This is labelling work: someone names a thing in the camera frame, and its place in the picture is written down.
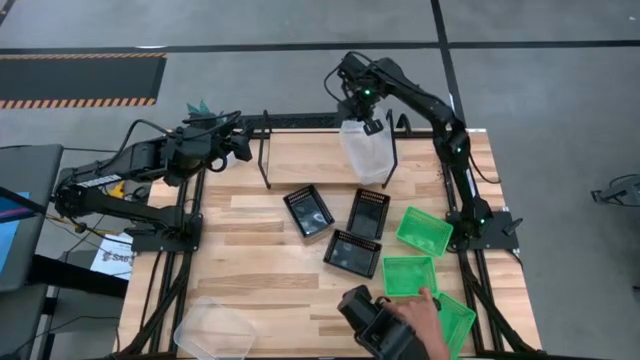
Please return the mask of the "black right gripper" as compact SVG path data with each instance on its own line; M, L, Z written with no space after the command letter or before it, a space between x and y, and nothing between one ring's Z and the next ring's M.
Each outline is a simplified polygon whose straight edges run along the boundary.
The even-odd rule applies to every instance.
M343 121L364 121L364 131L367 135L373 132L378 133L384 129L383 123L379 120L384 115L375 115L374 110L381 98L378 95L356 95L352 94L342 100L342 120Z

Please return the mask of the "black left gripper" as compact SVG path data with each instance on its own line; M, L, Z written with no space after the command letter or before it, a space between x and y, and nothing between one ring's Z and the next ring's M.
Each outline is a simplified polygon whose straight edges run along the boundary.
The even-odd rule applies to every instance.
M234 131L230 130L215 132L211 135L211 150L207 159L208 170L225 170L228 167L228 145L230 141L235 147L233 153L237 160L249 162L253 159L253 154L249 147L250 137L246 134L233 133Z

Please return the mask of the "clear plastic basket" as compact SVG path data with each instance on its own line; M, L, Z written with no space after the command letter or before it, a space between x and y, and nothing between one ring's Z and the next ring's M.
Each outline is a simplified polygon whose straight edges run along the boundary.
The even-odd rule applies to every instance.
M362 185L383 184L394 165L392 127L383 107L376 106L373 120L379 120L382 130L367 135L364 122L348 119L340 128L341 145Z
M192 304L173 334L173 343L197 360L244 360L255 339L248 320L208 296Z

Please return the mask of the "black mesh plastic basket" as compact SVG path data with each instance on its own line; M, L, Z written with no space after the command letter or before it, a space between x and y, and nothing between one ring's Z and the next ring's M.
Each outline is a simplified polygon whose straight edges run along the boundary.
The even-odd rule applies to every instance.
M314 185L284 196L283 201L303 238L314 237L335 222Z
M346 230L369 240L380 240L390 200L391 197L386 194L358 188Z
M328 243L323 262L372 279L381 251L382 245L378 242L336 229Z

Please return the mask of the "green mesh plastic basket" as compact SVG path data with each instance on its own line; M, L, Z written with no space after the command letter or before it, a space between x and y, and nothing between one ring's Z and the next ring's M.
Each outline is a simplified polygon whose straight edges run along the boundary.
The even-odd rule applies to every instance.
M425 254L442 257L449 245L454 227L415 207L408 207L396 231L400 242Z
M438 317L444 341L450 352L450 360L458 360L458 355L475 322L476 313L445 292L439 292L435 299L440 304Z
M430 256L391 256L382 263L384 291L389 297L417 296L423 287L438 293L434 259Z

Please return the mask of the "snake plant in white pot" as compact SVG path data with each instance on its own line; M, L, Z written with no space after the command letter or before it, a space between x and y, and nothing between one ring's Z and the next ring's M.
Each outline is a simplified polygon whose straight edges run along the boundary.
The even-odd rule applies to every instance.
M230 113L220 111L219 113L212 112L206 105L203 99L196 105L187 104L188 110L188 123L195 124L198 128L209 130L218 125L222 125L233 118ZM232 167L237 162L237 159L232 151L224 153L223 157L216 158L211 162L211 171L219 173L224 171L227 167Z

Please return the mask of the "white printed paper sheet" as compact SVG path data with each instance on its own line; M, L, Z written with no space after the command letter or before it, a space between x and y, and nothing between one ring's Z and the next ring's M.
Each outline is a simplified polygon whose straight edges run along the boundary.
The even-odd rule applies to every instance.
M133 238L126 233L107 235L96 252L90 270L128 281L135 260L132 242Z

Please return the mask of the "black hazard-striped floor mat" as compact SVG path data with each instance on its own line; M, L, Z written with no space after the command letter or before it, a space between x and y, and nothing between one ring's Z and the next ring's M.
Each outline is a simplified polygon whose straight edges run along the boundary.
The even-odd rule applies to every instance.
M0 109L156 103L165 53L0 55Z

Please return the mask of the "person's hand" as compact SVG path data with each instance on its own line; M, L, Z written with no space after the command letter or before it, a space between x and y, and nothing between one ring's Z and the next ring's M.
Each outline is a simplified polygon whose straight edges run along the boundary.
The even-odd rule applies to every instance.
M450 360L438 310L429 288L419 289L419 296L404 302L384 302L382 306L407 323L422 342L430 360Z

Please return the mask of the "grey side desk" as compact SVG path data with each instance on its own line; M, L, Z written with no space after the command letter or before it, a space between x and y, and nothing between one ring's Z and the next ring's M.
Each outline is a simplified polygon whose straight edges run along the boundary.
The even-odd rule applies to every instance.
M48 207L62 157L59 144L0 148L0 187ZM13 291L26 281L44 222L36 215L19 222L7 263L0 273L0 292Z

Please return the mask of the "blue screen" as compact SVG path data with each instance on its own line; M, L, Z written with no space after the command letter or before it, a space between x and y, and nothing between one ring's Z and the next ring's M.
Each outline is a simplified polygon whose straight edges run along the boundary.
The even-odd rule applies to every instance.
M34 210L16 197L29 198L30 193L12 193L0 188L0 273L4 269L19 222L34 215Z

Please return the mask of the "black floor stand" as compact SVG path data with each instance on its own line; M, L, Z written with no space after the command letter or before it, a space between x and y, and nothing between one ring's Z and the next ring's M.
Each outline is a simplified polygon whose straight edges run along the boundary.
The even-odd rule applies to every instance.
M593 190L591 196L599 204L640 208L640 174L616 177L605 189Z

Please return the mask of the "black aluminium table frame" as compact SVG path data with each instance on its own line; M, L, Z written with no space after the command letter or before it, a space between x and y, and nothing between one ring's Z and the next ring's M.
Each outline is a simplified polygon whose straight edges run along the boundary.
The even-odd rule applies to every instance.
M207 173L201 206L204 234L193 255L185 312L200 297L213 297L254 326L257 336L249 357L364 357L347 322L336 310L342 294L359 284L375 297L384 294L381 264L366 279L323 262L334 229L344 229L359 187L328 115L271 116L273 141L264 142L267 189L255 164L259 140L251 142L252 163L221 174ZM419 251L396 239L410 206L444 218L462 201L444 175L431 139L398 139L400 161L386 189L391 197L382 236L381 259L417 256ZM283 197L315 183L335 224L317 237L303 239ZM534 348L541 348L521 266L501 250L485 247L484 266L493 299L510 325ZM139 332L154 253L133 265L118 327L120 350Z

